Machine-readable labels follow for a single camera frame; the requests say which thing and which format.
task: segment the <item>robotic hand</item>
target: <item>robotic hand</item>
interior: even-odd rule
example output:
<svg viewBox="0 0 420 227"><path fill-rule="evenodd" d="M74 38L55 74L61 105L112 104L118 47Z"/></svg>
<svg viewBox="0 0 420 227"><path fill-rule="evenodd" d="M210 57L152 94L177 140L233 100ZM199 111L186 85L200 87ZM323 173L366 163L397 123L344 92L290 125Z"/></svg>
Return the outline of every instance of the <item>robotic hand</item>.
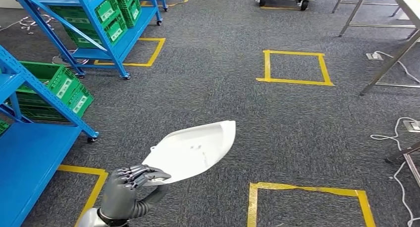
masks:
<svg viewBox="0 0 420 227"><path fill-rule="evenodd" d="M128 227L129 219L144 216L168 191L160 185L142 200L136 200L136 188L147 181L171 178L162 170L147 165L115 170L104 190L100 208L90 208L82 217L78 227Z"/></svg>

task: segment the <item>white cable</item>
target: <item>white cable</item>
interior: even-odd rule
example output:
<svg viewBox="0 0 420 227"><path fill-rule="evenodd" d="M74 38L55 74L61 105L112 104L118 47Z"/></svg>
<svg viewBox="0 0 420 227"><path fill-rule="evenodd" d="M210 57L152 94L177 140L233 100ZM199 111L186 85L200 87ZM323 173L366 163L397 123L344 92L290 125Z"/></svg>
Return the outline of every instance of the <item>white cable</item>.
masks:
<svg viewBox="0 0 420 227"><path fill-rule="evenodd" d="M390 57L390 58L393 58L393 56L391 56L391 55L389 55L389 54L386 54L386 53L384 53L384 52L381 52L381 51L375 51L375 52L373 52L374 54L382 54L382 55L385 55L385 56L388 56L388 57ZM400 65L401 65L401 67L403 67L403 69L405 70L405 72L406 72L406 74L408 75L408 76L410 76L410 77L412 77L417 83L420 83L420 80L418 80L416 77L414 77L413 75L411 75L409 72L408 72L408 70L407 70L407 67L405 67L405 65L402 63L402 62L400 62L399 60L397 61Z"/></svg>
<svg viewBox="0 0 420 227"><path fill-rule="evenodd" d="M397 147L401 151L402 149L401 149L401 146L400 146L400 141L398 141L398 139L396 139L396 138L398 138L398 136L399 136L398 131L397 131L397 128L398 128L398 125L400 124L400 121L402 119L409 119L411 121L418 122L417 120L412 119L412 118L409 118L409 117L401 117L401 118L399 118L397 120L397 123L395 124L395 127L394 127L394 133L395 133L395 135L394 136L390 137L390 136L385 136L385 135L373 134L370 137L372 139L375 139L375 140L392 139L395 142L397 142ZM396 173L394 173L393 177L398 182L398 184L400 184L401 191L402 191L402 202L403 202L404 206L406 207L406 209L408 210L408 213L410 214L410 220L407 222L407 226L408 227L411 227L411 225L413 224L413 221L420 220L420 217L414 218L413 212L411 211L411 209L409 208L409 206L407 205L406 200L405 200L406 192L405 192L404 186L400 182L400 180L397 178L397 175L400 173L401 169L403 169L403 167L404 167L405 164L406 164L406 162L403 162L403 164L401 164L400 168L398 169L398 171Z"/></svg>
<svg viewBox="0 0 420 227"><path fill-rule="evenodd" d="M20 21L16 21L16 22L14 22L13 24L10 24L10 25L8 25L8 26L6 26L6 27L4 27L4 28L1 28L0 29L0 31L3 31L3 30L6 30L6 29L8 29L8 28L10 28L10 27L12 27L13 25L15 25L15 24L18 24Z"/></svg>

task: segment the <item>gray carpet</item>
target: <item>gray carpet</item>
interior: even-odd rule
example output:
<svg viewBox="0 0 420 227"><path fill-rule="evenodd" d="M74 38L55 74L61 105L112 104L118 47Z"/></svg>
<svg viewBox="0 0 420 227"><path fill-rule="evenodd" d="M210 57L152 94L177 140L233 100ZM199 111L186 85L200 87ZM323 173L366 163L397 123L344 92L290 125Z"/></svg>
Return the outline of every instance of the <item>gray carpet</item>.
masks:
<svg viewBox="0 0 420 227"><path fill-rule="evenodd" d="M126 67L132 74L129 81L115 71L88 70L82 82L95 101L84 119L100 138L87 144L81 135L63 163L112 171L141 162L172 131L230 119L237 122L237 136L226 157L208 172L171 185L162 203L131 226L244 227L249 183L259 181L362 189L376 226L406 226L409 215L400 187L389 179L398 166L383 161L396 151L395 143L369 135L392 135L402 116L419 119L420 96L417 90L401 88L374 87L365 97L358 92L385 63L368 61L365 53L395 53L411 31L350 28L337 38L353 6L341 5L330 14L335 2L317 0L305 12L260 9L253 0L190 0L170 7L162 13L163 25L151 25L142 35L166 38L153 66ZM290 5L270 0L271 6L285 4ZM388 16L394 7L377 8L375 15L371 9L362 7L355 20L393 22ZM24 15L1 9L0 24ZM18 26L2 31L0 44L21 60L48 62L57 54L37 28L32 36ZM145 62L153 46L139 42L127 61ZM257 82L264 75L267 49L325 53L335 86ZM417 77L419 53L416 46L403 59ZM271 57L273 78L322 81L313 57ZM413 83L400 67L384 80ZM403 126L400 130L404 147L419 138ZM58 171L24 226L72 226L94 178ZM407 168L400 179L419 216L419 190ZM301 190L260 190L257 218L258 227L364 226L356 198Z"/></svg>

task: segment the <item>floor power outlet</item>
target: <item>floor power outlet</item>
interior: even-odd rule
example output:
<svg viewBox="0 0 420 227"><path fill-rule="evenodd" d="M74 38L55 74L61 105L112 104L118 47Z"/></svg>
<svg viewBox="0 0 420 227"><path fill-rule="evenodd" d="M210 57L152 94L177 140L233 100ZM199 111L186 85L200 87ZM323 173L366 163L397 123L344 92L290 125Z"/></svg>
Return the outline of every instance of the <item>floor power outlet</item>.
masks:
<svg viewBox="0 0 420 227"><path fill-rule="evenodd" d="M411 120L404 120L404 125L409 132L420 133L420 122L414 122Z"/></svg>
<svg viewBox="0 0 420 227"><path fill-rule="evenodd" d="M369 60L383 60L382 56L380 54L366 54Z"/></svg>

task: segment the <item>shelf caster wheel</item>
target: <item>shelf caster wheel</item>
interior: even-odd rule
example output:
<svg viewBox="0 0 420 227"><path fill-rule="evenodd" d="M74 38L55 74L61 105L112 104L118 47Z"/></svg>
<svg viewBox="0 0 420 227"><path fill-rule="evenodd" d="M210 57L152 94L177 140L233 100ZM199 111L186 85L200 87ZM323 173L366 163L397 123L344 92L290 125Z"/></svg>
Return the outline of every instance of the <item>shelf caster wheel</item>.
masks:
<svg viewBox="0 0 420 227"><path fill-rule="evenodd" d="M301 11L306 10L308 8L308 4L309 4L308 0L303 0L302 5L301 5Z"/></svg>
<svg viewBox="0 0 420 227"><path fill-rule="evenodd" d="M96 140L97 140L98 138L96 137L96 138L94 138L94 137L89 137L88 138L88 143L93 143L93 142L96 142Z"/></svg>
<svg viewBox="0 0 420 227"><path fill-rule="evenodd" d="M260 0L260 6L265 6L266 0Z"/></svg>

